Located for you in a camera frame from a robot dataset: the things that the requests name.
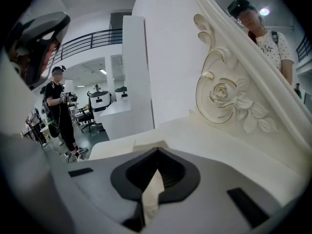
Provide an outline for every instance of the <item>white sneaker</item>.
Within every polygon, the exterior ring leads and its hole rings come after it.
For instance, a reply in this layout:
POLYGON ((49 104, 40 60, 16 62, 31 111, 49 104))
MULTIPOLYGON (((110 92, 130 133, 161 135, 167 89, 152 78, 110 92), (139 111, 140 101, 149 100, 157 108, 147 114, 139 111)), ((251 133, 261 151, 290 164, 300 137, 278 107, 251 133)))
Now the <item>white sneaker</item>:
POLYGON ((78 147, 77 152, 78 152, 79 154, 82 154, 82 153, 86 152, 87 150, 88 150, 88 148, 86 148, 86 147, 78 147))
POLYGON ((78 158, 77 158, 77 162, 82 162, 82 161, 86 161, 88 160, 87 158, 84 158, 81 154, 79 154, 78 158))

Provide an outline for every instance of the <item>white ornamental molding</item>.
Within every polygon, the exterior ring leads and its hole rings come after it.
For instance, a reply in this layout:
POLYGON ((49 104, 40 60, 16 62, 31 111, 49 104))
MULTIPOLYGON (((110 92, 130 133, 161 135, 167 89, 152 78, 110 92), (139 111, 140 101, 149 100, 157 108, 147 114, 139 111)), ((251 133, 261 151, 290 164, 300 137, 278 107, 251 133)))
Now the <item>white ornamental molding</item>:
MULTIPOLYGON (((272 62, 265 57, 255 44, 252 44, 248 36, 230 19, 215 0, 196 1, 204 18, 217 32, 217 36, 222 36, 225 46, 238 58, 249 75, 248 77, 252 79, 255 86, 264 95, 295 141, 303 150, 312 154, 312 115, 300 101, 293 88, 289 86, 272 62)), ((201 39, 207 39, 207 43, 209 36, 206 33, 208 32, 200 34, 201 39)), ((227 65, 231 66, 234 58, 229 56, 230 53, 225 54, 226 51, 220 52, 223 53, 223 58, 227 58, 225 60, 227 65)), ((233 80, 235 77, 227 76, 227 78, 235 81, 233 80)), ((257 123, 259 126, 267 124, 263 121, 259 122, 259 120, 257 123)))
POLYGON ((209 45, 201 76, 196 88, 196 104, 200 113, 213 123, 225 123, 232 117, 243 120, 246 133, 257 126, 265 132, 277 132, 269 111, 246 96, 248 77, 237 77, 237 58, 225 47, 215 47, 215 31, 202 15, 195 15, 194 22, 201 30, 198 37, 209 45))

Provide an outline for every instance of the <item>metal railing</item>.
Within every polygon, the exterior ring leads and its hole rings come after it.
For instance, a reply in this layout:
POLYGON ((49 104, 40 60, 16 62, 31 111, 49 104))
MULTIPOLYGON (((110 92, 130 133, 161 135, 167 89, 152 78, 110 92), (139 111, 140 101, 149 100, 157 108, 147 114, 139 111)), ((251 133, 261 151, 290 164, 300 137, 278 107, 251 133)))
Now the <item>metal railing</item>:
MULTIPOLYGON (((56 53, 54 64, 88 49, 121 43, 122 29, 108 29, 90 33, 62 44, 56 53)), ((55 51, 52 53, 47 67, 50 66, 54 54, 55 51)))
POLYGON ((299 62, 306 56, 309 55, 310 51, 312 49, 311 43, 308 39, 308 36, 305 35, 302 39, 301 43, 299 44, 298 48, 296 49, 298 54, 299 62))

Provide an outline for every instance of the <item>column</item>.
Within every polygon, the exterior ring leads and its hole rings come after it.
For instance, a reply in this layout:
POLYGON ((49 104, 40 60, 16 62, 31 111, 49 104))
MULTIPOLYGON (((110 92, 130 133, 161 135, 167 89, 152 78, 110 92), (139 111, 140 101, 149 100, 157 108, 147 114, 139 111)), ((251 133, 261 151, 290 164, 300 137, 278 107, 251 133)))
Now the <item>column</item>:
POLYGON ((75 92, 73 80, 65 80, 64 92, 66 92, 66 93, 68 93, 68 92, 74 93, 75 92))
POLYGON ((114 76, 113 76, 111 56, 105 57, 105 71, 106 71, 106 80, 107 80, 108 91, 112 94, 112 101, 116 101, 116 98, 115 98, 115 82, 114 82, 114 76))

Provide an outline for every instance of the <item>ornate carving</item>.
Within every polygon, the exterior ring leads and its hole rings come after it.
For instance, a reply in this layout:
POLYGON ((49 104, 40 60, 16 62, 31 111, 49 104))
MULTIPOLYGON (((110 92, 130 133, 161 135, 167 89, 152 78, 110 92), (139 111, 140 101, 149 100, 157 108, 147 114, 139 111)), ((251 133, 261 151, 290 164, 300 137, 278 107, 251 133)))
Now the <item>ornate carving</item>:
POLYGON ((235 72, 237 58, 229 49, 215 47, 215 32, 203 16, 195 15, 194 22, 201 30, 199 39, 210 46, 196 88, 196 104, 200 113, 219 124, 232 116, 237 120, 244 119, 243 128, 248 134, 257 125, 266 133, 276 132, 274 120, 265 117, 269 111, 246 96, 244 91, 249 88, 249 79, 235 72))

